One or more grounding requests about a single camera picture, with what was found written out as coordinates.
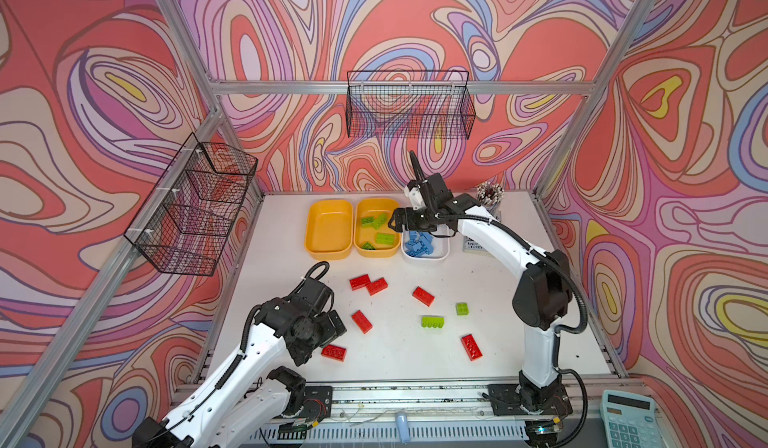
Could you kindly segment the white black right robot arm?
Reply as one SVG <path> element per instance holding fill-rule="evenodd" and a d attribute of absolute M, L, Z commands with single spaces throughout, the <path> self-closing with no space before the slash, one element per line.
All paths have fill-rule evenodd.
<path fill-rule="evenodd" d="M 434 234 L 446 226 L 480 244 L 517 277 L 512 307 L 525 325 L 518 397 L 529 413 L 548 408 L 562 387 L 561 335 L 580 334 L 589 322 L 586 302 L 577 293 L 567 256 L 527 241 L 473 196 L 454 195 L 438 173 L 416 174 L 405 193 L 411 205 L 394 210 L 390 228 Z"/>

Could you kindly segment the blue lego brick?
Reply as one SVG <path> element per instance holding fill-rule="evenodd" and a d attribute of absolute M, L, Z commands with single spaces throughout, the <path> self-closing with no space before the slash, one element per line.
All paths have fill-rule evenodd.
<path fill-rule="evenodd" d="M 404 248 L 407 256 L 415 258 L 421 257 L 424 253 L 427 252 L 427 248 L 420 241 L 406 243 Z"/>
<path fill-rule="evenodd" d="M 432 254 L 434 252 L 433 237 L 431 234 L 422 232 L 422 234 L 420 234 L 419 240 L 422 244 L 423 252 L 425 254 Z"/>

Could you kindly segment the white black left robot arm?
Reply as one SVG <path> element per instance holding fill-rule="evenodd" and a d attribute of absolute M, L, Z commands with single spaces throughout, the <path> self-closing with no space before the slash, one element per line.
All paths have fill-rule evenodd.
<path fill-rule="evenodd" d="M 305 275 L 289 294 L 254 305 L 238 345 L 193 394 L 162 420 L 142 421 L 134 447 L 237 446 L 279 415 L 302 410 L 306 364 L 346 332 L 333 309 L 334 291 Z"/>

